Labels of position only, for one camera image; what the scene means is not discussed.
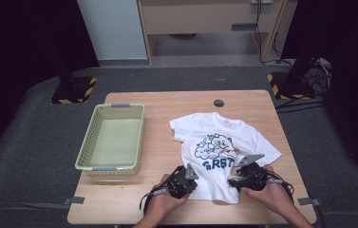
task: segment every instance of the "t-shirt graphic print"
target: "t-shirt graphic print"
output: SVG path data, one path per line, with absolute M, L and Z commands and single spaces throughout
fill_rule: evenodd
M 194 113 L 170 121 L 175 140 L 182 142 L 181 158 L 199 175 L 190 200 L 222 200 L 238 203 L 238 192 L 227 179 L 245 155 L 264 154 L 259 165 L 281 156 L 254 127 L 241 120 L 226 119 L 216 112 Z

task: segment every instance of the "t-shirt sleeve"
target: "t-shirt sleeve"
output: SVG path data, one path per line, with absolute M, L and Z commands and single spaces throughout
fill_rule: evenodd
M 187 136 L 193 131 L 199 123 L 199 116 L 197 113 L 183 116 L 169 122 L 170 128 L 174 130 L 176 141 L 184 142 Z
M 252 127 L 254 154 L 264 154 L 265 157 L 256 161 L 260 166 L 270 164 L 282 154 L 261 134 Z

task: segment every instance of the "stand base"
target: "stand base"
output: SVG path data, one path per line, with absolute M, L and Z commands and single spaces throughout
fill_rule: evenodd
M 302 80 L 299 85 L 288 85 L 287 72 L 272 72 L 267 76 L 276 99 L 313 99 L 314 90 Z
M 51 98 L 52 104 L 85 103 L 89 99 L 96 79 L 92 77 L 78 77 L 75 79 L 78 88 L 80 88 L 82 92 L 78 94 L 71 94 L 60 83 Z

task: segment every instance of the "gray carpet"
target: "gray carpet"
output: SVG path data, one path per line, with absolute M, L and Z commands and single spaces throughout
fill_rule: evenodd
M 59 80 L 42 82 L 27 91 L 0 140 L 0 204 L 59 204 L 73 197 L 80 176 L 74 163 L 93 108 L 110 92 L 266 89 L 272 94 L 266 75 L 273 70 L 277 68 L 86 69 L 75 74 L 95 77 L 97 82 L 84 104 L 50 104 Z M 287 101 L 273 97 L 273 102 Z M 358 227 L 358 164 L 350 158 L 328 108 L 278 115 L 308 191 L 323 203 L 327 227 Z M 66 209 L 2 207 L 0 227 L 73 227 L 66 216 Z M 322 227 L 320 220 L 314 226 Z

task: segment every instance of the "yellow and black hazard tape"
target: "yellow and black hazard tape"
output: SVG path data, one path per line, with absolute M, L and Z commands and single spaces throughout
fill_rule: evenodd
M 280 85 L 273 79 L 272 74 L 267 75 L 268 82 L 270 82 L 271 88 L 273 89 L 273 95 L 276 99 L 314 99 L 313 94 L 282 94 Z
M 91 78 L 89 85 L 87 86 L 86 93 L 83 98 L 76 98 L 76 99 L 52 99 L 52 104 L 75 104 L 75 103 L 86 103 L 89 100 L 89 96 L 93 91 L 93 87 L 95 86 L 96 79 Z

